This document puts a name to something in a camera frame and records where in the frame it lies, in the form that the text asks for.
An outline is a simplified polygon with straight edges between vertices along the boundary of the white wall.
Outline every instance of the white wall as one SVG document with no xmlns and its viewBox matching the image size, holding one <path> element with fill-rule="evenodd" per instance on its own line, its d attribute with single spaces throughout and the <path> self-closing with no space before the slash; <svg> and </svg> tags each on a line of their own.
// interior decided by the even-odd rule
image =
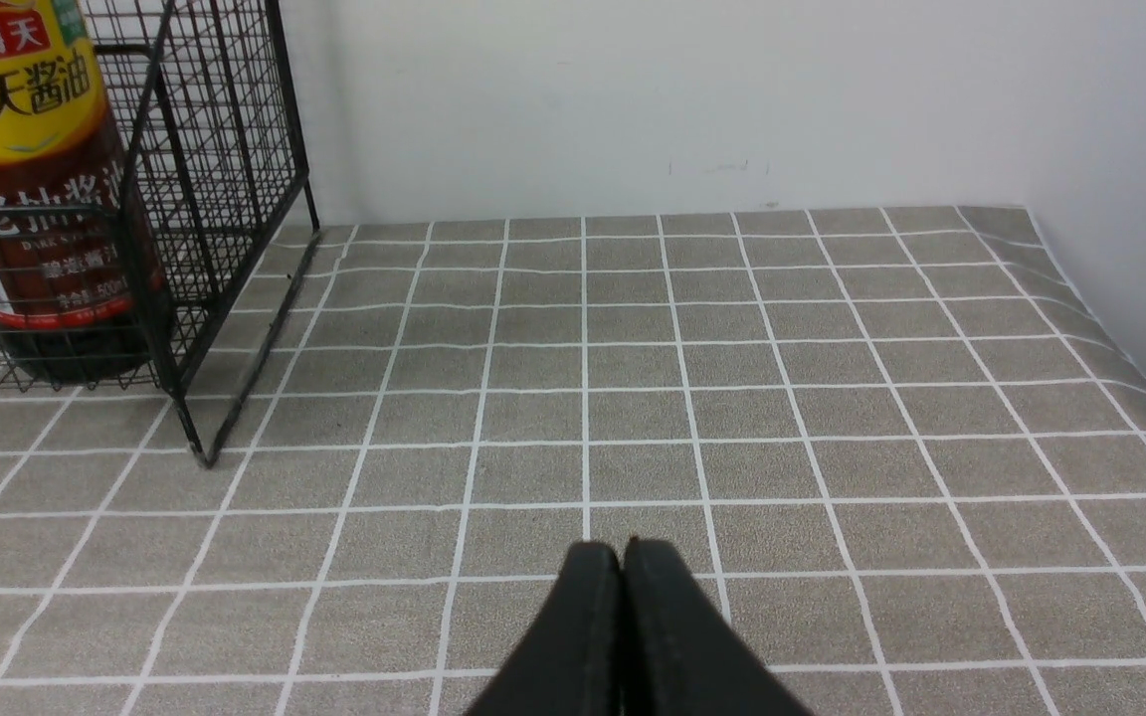
<svg viewBox="0 0 1146 716">
<path fill-rule="evenodd" d="M 1028 204 L 1065 273 L 1146 372 L 1146 3 L 1046 3 L 1057 29 Z M 1063 53 L 1062 49 L 1072 49 Z"/>
<path fill-rule="evenodd" d="M 328 221 L 1025 204 L 1146 370 L 1146 1 L 304 0 Z"/>
</svg>

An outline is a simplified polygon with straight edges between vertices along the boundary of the soy sauce bottle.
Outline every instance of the soy sauce bottle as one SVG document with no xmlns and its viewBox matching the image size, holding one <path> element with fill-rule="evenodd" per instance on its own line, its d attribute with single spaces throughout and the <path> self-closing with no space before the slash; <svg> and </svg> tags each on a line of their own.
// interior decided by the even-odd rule
<svg viewBox="0 0 1146 716">
<path fill-rule="evenodd" d="M 0 0 L 0 207 L 116 213 L 124 163 L 77 0 Z M 170 291 L 140 196 L 123 208 L 154 330 L 168 330 Z M 93 212 L 0 214 L 0 345 L 19 370 L 91 384 L 147 362 L 113 230 Z"/>
</svg>

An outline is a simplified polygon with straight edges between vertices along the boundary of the black wire basket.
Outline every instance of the black wire basket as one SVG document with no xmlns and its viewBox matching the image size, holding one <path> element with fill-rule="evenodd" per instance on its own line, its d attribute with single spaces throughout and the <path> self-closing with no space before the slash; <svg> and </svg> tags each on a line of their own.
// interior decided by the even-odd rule
<svg viewBox="0 0 1146 716">
<path fill-rule="evenodd" d="M 29 300 L 61 308 L 105 296 L 125 298 L 131 308 L 95 329 L 22 330 L 0 318 L 0 390 L 154 384 L 171 395 L 190 448 L 211 466 L 321 237 L 281 6 L 277 0 L 83 5 L 125 159 L 63 198 L 0 203 L 0 228 L 10 227 L 0 230 L 0 258 L 40 251 L 56 241 L 57 227 L 72 247 L 64 261 L 38 253 L 28 270 L 0 270 L 0 302 L 1 282 L 8 281 L 28 284 Z M 101 191 L 109 192 L 108 200 L 92 199 Z M 186 402 L 188 387 L 300 192 L 313 218 L 313 241 L 290 276 L 253 370 L 204 444 Z M 136 231 L 146 225 L 149 237 Z M 154 250 L 146 250 L 146 239 Z M 22 290 L 8 293 L 18 302 Z"/>
</svg>

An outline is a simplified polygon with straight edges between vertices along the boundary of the red logo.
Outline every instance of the red logo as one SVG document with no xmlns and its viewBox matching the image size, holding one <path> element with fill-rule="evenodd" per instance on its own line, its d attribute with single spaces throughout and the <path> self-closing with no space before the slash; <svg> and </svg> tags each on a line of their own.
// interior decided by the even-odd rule
<svg viewBox="0 0 1146 716">
<path fill-rule="evenodd" d="M 34 3 L 0 0 L 0 60 L 10 60 L 50 49 L 50 37 Z"/>
</svg>

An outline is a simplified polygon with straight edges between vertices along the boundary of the yellow label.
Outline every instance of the yellow label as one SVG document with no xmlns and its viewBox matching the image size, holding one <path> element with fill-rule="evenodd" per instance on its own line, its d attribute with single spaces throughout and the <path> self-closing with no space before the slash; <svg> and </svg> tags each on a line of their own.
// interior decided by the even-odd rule
<svg viewBox="0 0 1146 716">
<path fill-rule="evenodd" d="M 0 164 L 79 144 L 105 104 L 78 0 L 0 0 Z"/>
</svg>

